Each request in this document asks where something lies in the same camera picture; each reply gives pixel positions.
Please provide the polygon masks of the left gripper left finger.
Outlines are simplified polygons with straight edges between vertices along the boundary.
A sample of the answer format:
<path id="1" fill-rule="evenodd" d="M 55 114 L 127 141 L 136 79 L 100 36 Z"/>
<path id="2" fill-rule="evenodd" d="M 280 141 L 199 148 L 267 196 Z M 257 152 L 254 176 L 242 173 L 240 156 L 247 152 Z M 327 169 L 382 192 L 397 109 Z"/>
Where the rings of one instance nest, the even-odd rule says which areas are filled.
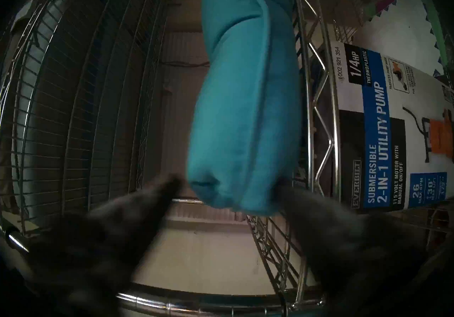
<path id="1" fill-rule="evenodd" d="M 69 213 L 32 239 L 28 264 L 43 316 L 120 316 L 117 295 L 130 287 L 182 186 L 178 175 L 160 176 L 86 214 Z"/>

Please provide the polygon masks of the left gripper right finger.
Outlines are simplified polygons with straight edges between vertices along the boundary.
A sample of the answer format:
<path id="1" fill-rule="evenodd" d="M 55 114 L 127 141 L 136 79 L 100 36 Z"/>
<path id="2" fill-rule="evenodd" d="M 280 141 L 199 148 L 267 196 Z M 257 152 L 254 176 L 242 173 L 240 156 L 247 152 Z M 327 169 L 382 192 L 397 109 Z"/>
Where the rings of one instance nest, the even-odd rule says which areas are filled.
<path id="1" fill-rule="evenodd" d="M 387 215 L 357 215 L 310 191 L 280 186 L 280 207 L 326 295 L 326 316 L 410 316 L 426 255 Z"/>

